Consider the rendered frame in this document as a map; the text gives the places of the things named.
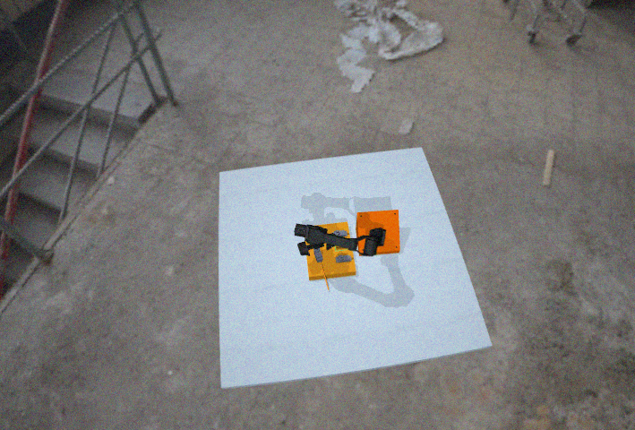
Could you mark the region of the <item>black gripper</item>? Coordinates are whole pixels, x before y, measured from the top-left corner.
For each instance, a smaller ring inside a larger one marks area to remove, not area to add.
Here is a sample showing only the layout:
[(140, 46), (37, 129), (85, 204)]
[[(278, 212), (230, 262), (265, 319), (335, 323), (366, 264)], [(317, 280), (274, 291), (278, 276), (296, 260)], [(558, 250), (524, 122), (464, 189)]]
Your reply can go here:
[[(301, 242), (301, 243), (298, 243), (298, 244), (297, 244), (297, 247), (298, 247), (299, 252), (300, 252), (300, 254), (301, 254), (302, 256), (303, 256), (303, 255), (308, 255), (308, 256), (310, 256), (310, 254), (309, 254), (309, 251), (308, 251), (308, 250), (311, 250), (311, 249), (317, 249), (317, 248), (324, 247), (324, 244), (325, 244), (325, 243), (318, 244), (318, 245), (306, 245), (306, 243), (305, 243), (305, 242)], [(329, 245), (329, 244), (326, 244), (326, 249), (327, 249), (327, 251), (328, 251), (328, 250), (330, 250), (330, 249), (331, 249), (332, 247), (334, 247), (334, 246), (335, 246), (335, 245)]]

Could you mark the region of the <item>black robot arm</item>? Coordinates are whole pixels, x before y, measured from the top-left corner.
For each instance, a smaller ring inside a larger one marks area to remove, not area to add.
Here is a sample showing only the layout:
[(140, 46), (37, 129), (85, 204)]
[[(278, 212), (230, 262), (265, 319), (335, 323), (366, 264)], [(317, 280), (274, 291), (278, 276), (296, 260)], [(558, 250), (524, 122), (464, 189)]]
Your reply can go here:
[(369, 236), (360, 236), (358, 238), (346, 238), (343, 236), (335, 236), (327, 233), (327, 228), (322, 228), (313, 225), (296, 224), (295, 236), (305, 237), (305, 242), (310, 245), (329, 244), (343, 248), (347, 248), (349, 251), (357, 251), (358, 241), (365, 239), (364, 253), (360, 253), (363, 256), (376, 255), (378, 246), (383, 246), (386, 230), (382, 228), (371, 229)]

